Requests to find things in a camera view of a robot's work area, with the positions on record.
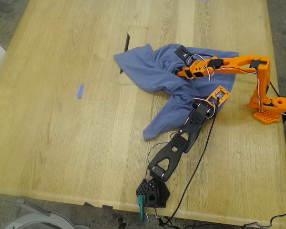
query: green clamp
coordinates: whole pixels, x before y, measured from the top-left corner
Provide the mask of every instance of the green clamp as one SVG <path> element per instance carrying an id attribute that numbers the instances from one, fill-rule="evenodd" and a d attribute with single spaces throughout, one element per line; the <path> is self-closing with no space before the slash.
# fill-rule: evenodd
<path id="1" fill-rule="evenodd" d="M 138 204 L 140 207 L 140 221 L 144 221 L 144 204 L 145 204 L 145 195 L 138 196 Z"/>

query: orange bracket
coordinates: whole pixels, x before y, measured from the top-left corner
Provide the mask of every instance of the orange bracket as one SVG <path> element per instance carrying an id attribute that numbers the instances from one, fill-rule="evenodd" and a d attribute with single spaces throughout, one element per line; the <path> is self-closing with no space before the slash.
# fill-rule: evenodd
<path id="1" fill-rule="evenodd" d="M 210 95 L 207 97 L 207 101 L 211 104 L 210 98 L 217 100 L 219 98 L 218 107 L 230 96 L 230 93 L 221 85 L 219 85 Z"/>

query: black wire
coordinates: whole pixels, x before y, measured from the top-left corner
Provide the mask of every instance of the black wire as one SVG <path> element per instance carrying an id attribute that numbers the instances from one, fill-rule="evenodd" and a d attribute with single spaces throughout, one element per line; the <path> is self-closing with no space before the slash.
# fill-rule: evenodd
<path id="1" fill-rule="evenodd" d="M 179 130 L 177 130 L 177 131 L 175 131 L 175 132 L 172 132 L 171 135 L 170 135 L 170 138 L 172 139 L 172 138 L 173 138 L 172 135 L 173 135 L 173 134 L 177 134 L 178 131 L 179 131 Z"/>
<path id="2" fill-rule="evenodd" d="M 216 224 L 218 224 L 218 223 L 207 223 L 207 224 L 201 224 L 201 225 L 196 226 L 196 227 L 198 228 L 198 227 L 202 227 L 202 226 L 216 225 Z"/>
<path id="3" fill-rule="evenodd" d="M 170 226 L 168 225 L 170 228 L 175 228 L 175 229 L 181 229 L 180 227 L 177 227 L 177 226 Z"/>
<path id="4" fill-rule="evenodd" d="M 263 226 L 263 225 L 259 224 L 258 222 L 253 222 L 253 223 L 244 224 L 244 225 L 242 226 L 242 229 L 245 229 L 245 228 L 247 228 L 247 227 L 252 227 L 252 226 L 258 226 L 259 228 L 263 228 L 263 229 L 270 228 L 270 227 L 272 227 L 272 221 L 273 221 L 275 218 L 284 217 L 284 216 L 286 216 L 286 214 L 273 216 L 273 217 L 270 219 L 269 225 L 267 225 L 267 226 Z"/>
<path id="5" fill-rule="evenodd" d="M 159 145 L 159 144 L 165 144 L 165 143 L 169 143 L 169 142 L 159 142 L 159 143 L 157 143 L 157 144 L 155 144 L 150 150 L 149 150 L 149 152 L 148 152 L 148 154 L 147 154 L 147 161 L 148 161 L 148 163 L 150 163 L 150 161 L 149 161 L 149 154 L 151 153 L 151 150 L 154 148 L 154 147 L 156 147 L 157 145 Z M 148 171 L 148 169 L 146 169 L 146 172 L 145 172 L 145 180 L 147 181 L 147 171 Z"/>
<path id="6" fill-rule="evenodd" d="M 222 66 L 222 67 L 220 67 L 220 68 L 217 68 L 217 70 L 219 70 L 219 69 L 223 69 L 223 68 L 235 68 L 235 67 L 225 67 L 225 66 Z M 241 69 L 243 72 L 245 72 L 245 73 L 253 73 L 253 72 L 255 72 L 255 71 L 253 71 L 253 72 L 247 72 L 247 71 L 245 71 L 245 70 L 243 70 L 243 69 Z"/>
<path id="7" fill-rule="evenodd" d="M 191 55 L 200 55 L 200 56 L 209 56 L 209 57 L 213 57 L 212 55 L 209 54 L 201 54 L 201 53 L 191 53 Z"/>
<path id="8" fill-rule="evenodd" d="M 219 104 L 219 98 L 217 98 L 217 101 L 216 101 L 214 118 L 213 118 L 213 122 L 212 122 L 211 127 L 210 127 L 209 135 L 208 135 L 208 137 L 207 137 L 207 139 L 206 139 L 205 146 L 204 146 L 204 150 L 203 150 L 203 152 L 202 152 L 202 154 L 201 154 L 201 156 L 200 156 L 200 158 L 199 158 L 199 160 L 198 160 L 198 162 L 197 162 L 196 168 L 195 168 L 193 174 L 191 175 L 191 178 L 190 178 L 189 182 L 187 183 L 187 185 L 186 185 L 186 187 L 185 187 L 185 189 L 184 189 L 184 191 L 183 191 L 183 194 L 182 194 L 182 196 L 181 196 L 181 199 L 180 199 L 180 201 L 179 201 L 179 204 L 178 204 L 176 210 L 174 211 L 174 213 L 172 214 L 172 216 L 163 224 L 163 226 L 167 225 L 168 222 L 171 221 L 171 219 L 174 217 L 174 215 L 176 214 L 177 210 L 179 209 L 179 207 L 180 207 L 180 205 L 181 205 L 181 202 L 182 202 L 182 200 L 183 200 L 183 197 L 184 197 L 184 195 L 185 195 L 185 192 L 186 192 L 187 188 L 189 187 L 189 185 L 190 185 L 190 183 L 191 183 L 191 181 L 192 181 L 192 179 L 193 179 L 193 177 L 194 177 L 194 175 L 195 175 L 195 173 L 196 173 L 196 171 L 197 171 L 197 169 L 198 169 L 198 167 L 199 167 L 199 164 L 200 164 L 200 162 L 201 162 L 201 160 L 202 160 L 202 157 L 204 156 L 204 153 L 205 153 L 206 148 L 207 148 L 207 146 L 208 146 L 208 142 L 209 142 L 209 139 L 210 139 L 210 135 L 211 135 L 211 132 L 212 132 L 212 129 L 213 129 L 214 121 L 215 121 L 215 118 L 216 118 L 216 115 L 217 115 L 218 104 Z"/>
<path id="9" fill-rule="evenodd" d="M 276 89 L 275 89 L 275 87 L 272 85 L 271 81 L 270 81 L 270 85 L 271 85 L 271 87 L 273 88 L 273 90 L 276 92 L 276 95 L 277 95 L 278 97 L 280 97 L 280 94 L 276 91 Z"/>
<path id="10" fill-rule="evenodd" d="M 195 220 L 195 222 L 194 222 L 194 225 L 188 225 L 188 226 L 186 226 L 184 229 L 187 229 L 187 228 L 189 228 L 189 227 L 192 227 L 192 229 L 194 229 L 195 225 L 196 225 L 196 220 Z"/>
<path id="11" fill-rule="evenodd" d="M 150 163 L 148 157 L 149 157 L 149 154 L 151 153 L 151 150 L 152 150 L 154 147 L 156 147 L 157 145 L 165 144 L 165 143 L 169 143 L 169 142 L 159 142 L 159 143 L 155 144 L 155 145 L 149 150 L 149 152 L 148 152 L 148 154 L 147 154 L 147 161 L 148 161 L 148 163 Z"/>

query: small blue object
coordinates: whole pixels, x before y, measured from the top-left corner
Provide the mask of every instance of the small blue object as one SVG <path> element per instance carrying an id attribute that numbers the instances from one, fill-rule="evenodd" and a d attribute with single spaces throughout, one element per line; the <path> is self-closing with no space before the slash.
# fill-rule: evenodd
<path id="1" fill-rule="evenodd" d="M 182 126 L 192 108 L 191 99 L 206 98 L 219 85 L 231 91 L 235 74 L 215 73 L 209 82 L 208 77 L 188 80 L 174 74 L 184 66 L 174 53 L 179 44 L 168 44 L 153 51 L 150 44 L 136 47 L 127 52 L 114 55 L 119 67 L 132 81 L 148 92 L 164 90 L 170 95 L 166 105 L 143 131 L 144 139 L 156 137 L 159 133 Z M 187 47 L 191 53 L 203 53 L 218 58 L 238 56 L 237 52 Z"/>
<path id="2" fill-rule="evenodd" d="M 78 89 L 78 92 L 77 92 L 77 94 L 76 94 L 76 97 L 78 98 L 78 99 L 80 99 L 81 97 L 82 97 L 82 90 L 84 89 L 84 84 L 82 83 L 81 85 L 80 85 L 80 88 Z"/>

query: black base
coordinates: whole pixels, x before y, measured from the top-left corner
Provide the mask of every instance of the black base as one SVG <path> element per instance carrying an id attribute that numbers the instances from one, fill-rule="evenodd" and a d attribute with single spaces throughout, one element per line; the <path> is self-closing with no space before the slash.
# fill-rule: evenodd
<path id="1" fill-rule="evenodd" d="M 156 179 L 151 179 L 147 182 L 144 179 L 137 188 L 136 195 L 145 195 L 144 207 L 165 208 L 170 192 L 164 182 Z"/>

